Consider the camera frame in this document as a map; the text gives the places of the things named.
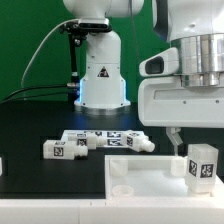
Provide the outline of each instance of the black table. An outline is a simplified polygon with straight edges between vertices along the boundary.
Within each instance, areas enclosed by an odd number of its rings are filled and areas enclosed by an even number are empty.
[[[60,139],[64,130],[142,130],[156,144],[152,154],[173,153],[164,128],[142,126],[136,104],[129,113],[99,117],[74,112],[67,102],[10,102],[0,105],[0,127],[0,198],[105,198],[105,154],[137,154],[101,148],[89,151],[84,160],[43,160],[43,143]]]

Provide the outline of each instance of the green backdrop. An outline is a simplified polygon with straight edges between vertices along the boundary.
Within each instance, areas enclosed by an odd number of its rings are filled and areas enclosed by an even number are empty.
[[[23,72],[43,38],[59,23],[72,19],[62,0],[1,0],[0,7],[0,99],[20,88]],[[112,18],[111,25],[122,40],[121,74],[127,81],[127,98],[137,101],[141,77],[139,60],[130,18]],[[140,60],[164,49],[152,31],[151,0],[145,0],[143,10],[134,18]],[[85,50],[78,50],[78,67],[85,73]],[[70,81],[69,44],[67,34],[55,32],[44,45],[31,69],[25,86],[61,84]],[[54,96],[48,100],[66,100]]]

